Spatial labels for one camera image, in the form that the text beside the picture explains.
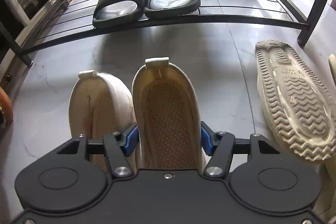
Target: shoe sole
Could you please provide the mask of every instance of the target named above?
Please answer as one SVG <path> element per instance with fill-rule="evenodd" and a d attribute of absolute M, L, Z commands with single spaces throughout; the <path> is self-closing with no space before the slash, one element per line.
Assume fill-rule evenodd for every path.
<path fill-rule="evenodd" d="M 335 154 L 336 105 L 327 89 L 289 45 L 255 46 L 264 116 L 280 146 L 307 161 Z"/>
<path fill-rule="evenodd" d="M 105 134 L 114 131 L 122 133 L 135 122 L 130 92 L 120 79 L 95 71 L 80 72 L 79 79 L 69 103 L 72 136 L 84 134 L 88 139 L 101 139 Z M 114 96 L 110 94 L 108 85 L 114 88 Z M 116 96 L 127 98 L 118 100 Z M 122 117 L 119 117 L 119 111 L 122 111 Z M 91 155 L 90 161 L 103 171 L 108 171 L 104 155 Z M 127 157 L 127 161 L 136 171 L 135 153 Z"/>

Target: black metal frame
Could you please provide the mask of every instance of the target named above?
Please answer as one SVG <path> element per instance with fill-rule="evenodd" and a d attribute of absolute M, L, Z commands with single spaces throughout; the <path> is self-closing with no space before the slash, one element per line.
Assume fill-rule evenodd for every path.
<path fill-rule="evenodd" d="M 274 19 L 274 18 L 267 18 L 267 17 L 255 17 L 255 16 L 247 16 L 247 15 L 209 15 L 209 14 L 202 14 L 201 10 L 199 9 L 199 14 L 191 14 L 191 15 L 184 15 L 174 18 L 166 18 L 166 19 L 141 19 L 137 22 L 131 22 L 126 23 L 119 26 L 109 27 L 109 28 L 94 28 L 92 24 L 84 25 L 72 29 L 67 29 L 62 32 L 57 32 L 53 34 L 48 34 L 46 36 L 40 36 L 41 32 L 49 27 L 52 27 L 54 25 L 62 24 L 65 22 L 69 22 L 72 20 L 81 19 L 83 17 L 92 16 L 92 14 L 84 15 L 78 18 L 74 18 L 71 20 L 66 20 L 63 22 L 58 22 L 55 24 L 50 24 L 52 20 L 54 20 L 56 17 L 68 14 L 71 12 L 75 12 L 78 10 L 82 10 L 89 7 L 94 7 L 95 5 L 87 6 L 84 8 L 80 8 L 78 10 L 74 10 L 71 12 L 64 12 L 64 5 L 67 4 L 67 0 L 58 0 L 54 7 L 40 20 L 40 22 L 35 26 L 35 28 L 32 30 L 30 35 L 26 38 L 26 40 L 23 43 L 23 48 L 18 49 L 18 45 L 15 43 L 14 38 L 9 37 L 8 34 L 7 37 L 7 43 L 13 50 L 16 55 L 26 64 L 31 65 L 31 60 L 28 56 L 26 56 L 29 53 L 45 49 L 48 47 L 52 47 L 55 45 L 63 44 L 66 42 L 70 42 L 73 40 L 82 39 L 85 37 L 92 37 L 100 34 L 106 34 L 106 33 L 112 33 L 122 30 L 129 30 L 129 29 L 137 29 L 137 28 L 143 28 L 143 27 L 151 27 L 151 26 L 160 26 L 160 25 L 172 25 L 172 24 L 186 24 L 186 23 L 206 23 L 206 22 L 225 22 L 225 23 L 250 23 L 250 24 L 263 24 L 263 25 L 272 25 L 272 26 L 280 26 L 280 27 L 288 27 L 288 28 L 295 28 L 300 29 L 301 32 L 297 38 L 297 42 L 301 47 L 305 46 L 310 35 L 312 34 L 322 12 L 323 9 L 327 3 L 327 0 L 315 0 L 314 4 L 312 6 L 311 12 L 308 16 L 308 18 L 305 18 L 305 16 L 301 13 L 301 11 L 290 1 L 290 0 L 269 0 L 277 2 L 281 5 L 283 8 L 283 11 L 278 10 L 268 10 L 268 9 L 262 9 L 258 8 L 259 10 L 268 10 L 268 11 L 274 11 L 274 12 L 280 12 L 287 14 L 290 18 L 290 20 L 283 20 L 283 19 Z M 251 8 L 251 7 L 243 7 L 243 6 L 201 6 L 200 8 L 204 7 L 236 7 L 236 8 Z M 86 27 L 86 30 L 80 31 L 80 28 Z M 68 31 L 74 31 L 75 29 L 79 29 L 76 33 L 71 34 L 64 34 L 62 37 L 58 37 L 55 39 L 48 40 L 46 42 L 42 42 L 40 44 L 36 44 L 36 42 L 40 39 L 44 39 L 46 37 L 51 37 L 56 34 L 65 33 Z"/>
<path fill-rule="evenodd" d="M 142 169 L 139 162 L 133 170 L 126 157 L 139 141 L 136 123 L 98 140 L 73 137 L 16 177 L 24 211 L 13 224 L 323 224 L 312 212 L 320 194 L 312 166 L 260 134 L 238 139 L 204 122 L 201 129 L 202 147 L 212 156 L 204 170 Z M 237 154 L 247 154 L 247 162 L 230 172 Z M 89 162 L 91 155 L 104 155 L 106 172 Z"/>

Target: sneaker heel tab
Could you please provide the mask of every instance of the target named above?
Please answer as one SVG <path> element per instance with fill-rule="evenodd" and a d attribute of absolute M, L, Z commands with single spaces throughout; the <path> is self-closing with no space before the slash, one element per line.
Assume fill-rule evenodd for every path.
<path fill-rule="evenodd" d="M 79 72 L 78 77 L 80 79 L 93 78 L 93 77 L 97 77 L 97 73 L 98 72 L 95 70 L 83 70 Z"/>
<path fill-rule="evenodd" d="M 168 67 L 169 57 L 155 57 L 145 60 L 146 69 Z"/>

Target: silver bolt head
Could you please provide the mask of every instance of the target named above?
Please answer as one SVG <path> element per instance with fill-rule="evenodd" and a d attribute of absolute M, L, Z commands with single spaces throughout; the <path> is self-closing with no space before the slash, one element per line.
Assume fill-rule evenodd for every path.
<path fill-rule="evenodd" d="M 211 177 L 218 176 L 223 173 L 223 169 L 217 166 L 210 166 L 205 171 Z"/>
<path fill-rule="evenodd" d="M 118 175 L 118 177 L 120 178 L 125 178 L 125 177 L 129 177 L 132 175 L 132 172 L 129 168 L 127 168 L 126 166 L 120 166 L 117 167 L 114 172 Z"/>
<path fill-rule="evenodd" d="M 167 174 L 164 174 L 163 177 L 164 177 L 165 179 L 172 179 L 172 178 L 174 177 L 174 175 L 171 174 L 171 173 L 167 173 Z"/>

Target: white marble floor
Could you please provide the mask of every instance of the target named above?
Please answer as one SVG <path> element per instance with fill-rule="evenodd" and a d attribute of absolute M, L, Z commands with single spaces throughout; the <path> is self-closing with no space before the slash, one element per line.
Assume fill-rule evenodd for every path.
<path fill-rule="evenodd" d="M 314 0 L 292 1 L 308 15 Z M 204 23 L 122 31 L 37 52 L 33 67 L 21 65 L 6 89 L 14 123 L 0 143 L 0 223 L 9 223 L 22 210 L 14 190 L 17 174 L 71 137 L 68 101 L 79 71 L 108 72 L 131 88 L 146 58 L 169 56 L 189 76 L 201 118 L 213 130 L 238 138 L 254 132 L 272 138 L 256 90 L 255 43 L 277 39 L 293 46 L 336 98 L 328 68 L 328 55 L 336 52 L 335 23 L 336 11 L 327 5 L 303 50 L 296 43 L 298 30 Z M 235 157 L 233 167 L 245 159 Z"/>

